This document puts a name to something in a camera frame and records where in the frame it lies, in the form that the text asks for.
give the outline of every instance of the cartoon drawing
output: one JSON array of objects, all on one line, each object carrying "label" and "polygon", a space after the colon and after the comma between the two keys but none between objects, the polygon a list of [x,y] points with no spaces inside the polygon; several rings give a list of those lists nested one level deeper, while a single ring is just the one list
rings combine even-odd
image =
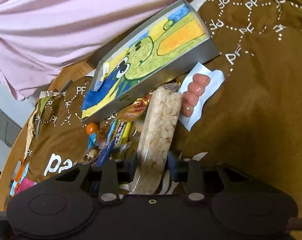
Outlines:
[{"label": "cartoon drawing", "polygon": [[124,57],[110,70],[99,90],[87,93],[82,110],[99,104],[99,107],[95,107],[97,111],[207,37],[189,8],[181,7],[150,28],[124,51]]}]

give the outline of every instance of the pink curtain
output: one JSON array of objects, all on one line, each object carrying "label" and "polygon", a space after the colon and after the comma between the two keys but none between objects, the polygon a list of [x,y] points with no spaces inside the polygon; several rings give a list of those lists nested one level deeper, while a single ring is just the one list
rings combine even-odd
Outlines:
[{"label": "pink curtain", "polygon": [[0,0],[0,82],[17,100],[177,0]]}]

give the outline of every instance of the brown fabric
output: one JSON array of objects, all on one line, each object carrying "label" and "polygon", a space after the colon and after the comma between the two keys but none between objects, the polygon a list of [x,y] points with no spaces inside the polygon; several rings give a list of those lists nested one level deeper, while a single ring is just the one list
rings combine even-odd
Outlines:
[{"label": "brown fabric", "polygon": [[[88,147],[88,135],[85,125],[80,121],[81,106],[91,80],[91,77],[83,77],[73,82],[65,95],[48,100],[41,115],[40,109],[38,110],[33,121],[34,137],[25,161],[30,160],[28,179],[39,183],[58,174],[61,167],[68,165],[66,161],[70,160],[68,162],[74,164],[84,154]],[[38,118],[40,129],[36,137]],[[45,173],[52,154],[61,157],[61,164],[55,172]],[[51,168],[54,168],[57,162],[55,160]]]},{"label": "brown fabric", "polygon": [[263,179],[289,193],[302,217],[302,0],[257,0],[251,10],[250,0],[221,1],[208,0],[199,15],[222,52],[206,67],[226,80],[191,132],[178,123],[172,148],[182,158],[208,152],[203,164],[223,161]]}]

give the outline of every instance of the box side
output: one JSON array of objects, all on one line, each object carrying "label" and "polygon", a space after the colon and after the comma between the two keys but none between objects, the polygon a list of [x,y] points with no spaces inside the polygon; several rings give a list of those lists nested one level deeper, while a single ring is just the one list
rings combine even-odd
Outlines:
[{"label": "box side", "polygon": [[176,77],[189,72],[197,62],[205,63],[219,55],[219,51],[212,39],[205,40],[198,46],[180,56],[173,62],[165,65],[148,78],[136,84],[125,93],[99,109],[93,115],[82,119],[84,123],[99,123],[115,112],[133,103],[157,87],[170,82]]}]

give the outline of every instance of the white wall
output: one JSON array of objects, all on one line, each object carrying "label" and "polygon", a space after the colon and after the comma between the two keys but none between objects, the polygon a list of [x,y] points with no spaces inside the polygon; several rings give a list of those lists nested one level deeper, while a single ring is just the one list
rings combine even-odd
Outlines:
[{"label": "white wall", "polygon": [[[34,106],[32,105],[32,101],[28,99],[23,102],[16,101],[9,89],[5,85],[0,84],[0,109],[18,125],[23,127],[32,113]],[[6,162],[9,151],[10,148],[0,140],[0,171]]]}]

